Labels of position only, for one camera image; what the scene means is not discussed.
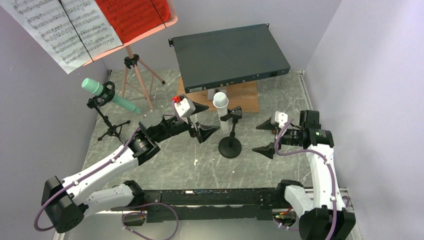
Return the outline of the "mint green microphone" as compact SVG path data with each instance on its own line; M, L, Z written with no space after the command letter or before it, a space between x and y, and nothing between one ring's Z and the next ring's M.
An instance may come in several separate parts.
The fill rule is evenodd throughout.
M105 103L112 102L130 112L141 114L141 110L134 103L116 94L115 84L111 81L101 84L91 78L85 78L81 87L94 96L103 99Z

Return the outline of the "white microphone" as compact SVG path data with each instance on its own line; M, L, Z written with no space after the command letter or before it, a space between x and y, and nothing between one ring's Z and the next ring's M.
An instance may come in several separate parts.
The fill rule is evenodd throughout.
M228 114L229 99L227 95L224 92L215 93L213 96L212 103L215 106L216 111L218 113L221 131L224 134L228 134L230 132L230 123L228 120L226 121L221 120L221 117Z

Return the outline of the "dark rack-mount audio unit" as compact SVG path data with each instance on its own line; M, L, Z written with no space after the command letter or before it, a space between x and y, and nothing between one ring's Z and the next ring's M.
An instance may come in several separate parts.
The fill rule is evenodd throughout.
M176 36L168 44L186 94L282 76L291 69L267 23Z

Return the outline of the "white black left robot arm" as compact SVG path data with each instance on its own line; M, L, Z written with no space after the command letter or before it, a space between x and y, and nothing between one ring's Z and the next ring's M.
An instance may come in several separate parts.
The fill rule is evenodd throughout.
M188 132L201 144L220 129L218 125L203 125L190 119L208 110L207 105L188 98L171 105L174 113L169 118L157 110L147 113L129 139L104 159L63 179L49 178L44 183L34 228L39 232L55 229L65 233L84 218L107 208L139 209L144 203L144 192L135 181L128 180L107 190L99 191L99 187L152 159L160 151L158 143L164 140Z

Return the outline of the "black round-base mic stand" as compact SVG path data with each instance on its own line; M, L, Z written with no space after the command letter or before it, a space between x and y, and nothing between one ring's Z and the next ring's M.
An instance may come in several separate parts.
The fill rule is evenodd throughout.
M229 136L222 138L218 144L219 153L227 159L236 158L242 151L241 142L235 137L236 124L242 117L242 108L240 106L229 109L226 115L220 117L221 121L232 119L232 128L229 132Z

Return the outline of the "red sheet music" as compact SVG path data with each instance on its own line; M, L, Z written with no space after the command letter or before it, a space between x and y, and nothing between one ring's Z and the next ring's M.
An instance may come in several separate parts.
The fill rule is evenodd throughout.
M96 0L120 41L126 44L171 19L166 0Z

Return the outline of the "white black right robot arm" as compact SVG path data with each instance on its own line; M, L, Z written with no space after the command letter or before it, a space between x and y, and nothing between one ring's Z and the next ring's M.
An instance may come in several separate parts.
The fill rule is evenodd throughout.
M257 130L275 131L274 141L253 152L273 159L304 153L308 159L313 187L310 198L300 183L287 181L275 194L276 203L291 206L298 216L298 231L303 240L345 240L356 224L355 214L347 210L334 167L334 140L320 124L317 110L302 110L299 125L289 116L275 111Z

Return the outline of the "wooden board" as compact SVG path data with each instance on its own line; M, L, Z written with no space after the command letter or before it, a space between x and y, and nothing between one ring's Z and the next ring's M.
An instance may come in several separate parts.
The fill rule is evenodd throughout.
M202 90L198 92L185 93L183 80L180 77L175 95L185 94L194 102L208 105L209 111L216 111L213 101L208 99L208 91ZM230 85L226 88L226 95L229 99L228 108L232 109L237 106L242 108L243 113L259 113L259 97L256 81L250 81L235 85Z

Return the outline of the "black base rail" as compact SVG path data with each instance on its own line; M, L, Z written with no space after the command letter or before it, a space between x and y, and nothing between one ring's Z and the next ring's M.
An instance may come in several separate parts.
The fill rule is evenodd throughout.
M148 223L174 220L271 221L290 208L280 187L145 190L143 199L115 211L144 210Z

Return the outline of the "pink music stand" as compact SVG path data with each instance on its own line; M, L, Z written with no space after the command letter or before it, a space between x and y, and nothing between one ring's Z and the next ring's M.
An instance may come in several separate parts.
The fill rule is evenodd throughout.
M150 86L150 90L147 90L146 85L143 81L143 78L140 73L139 65L142 65L144 68L146 68L151 74L152 79L157 79L160 81L163 85L165 84L165 81L151 68L149 67L143 60L140 58L138 54L135 54L134 51L131 49L131 45L146 38L149 37L155 33L158 33L159 31L162 31L164 29L167 29L168 27L176 24L178 21L177 13L174 7L174 4L171 0L167 0L171 12L171 19L168 22L165 22L163 25L159 25L142 35L138 36L137 38L131 40L128 43L122 43L121 45L114 47L112 49L109 49L103 53L100 53L96 57L93 58L93 60L88 61L85 63L85 65L88 65L90 63L93 63L94 61L100 60L114 52L117 52L121 49L125 49L127 52L127 56L124 58L124 75L123 75L123 85L122 85L122 91L121 91L121 97L125 96L125 90L126 86L130 86L133 89L137 90L138 92L142 93L147 100L147 103L149 105L150 111L154 110L153 103L151 101L151 93L153 86Z

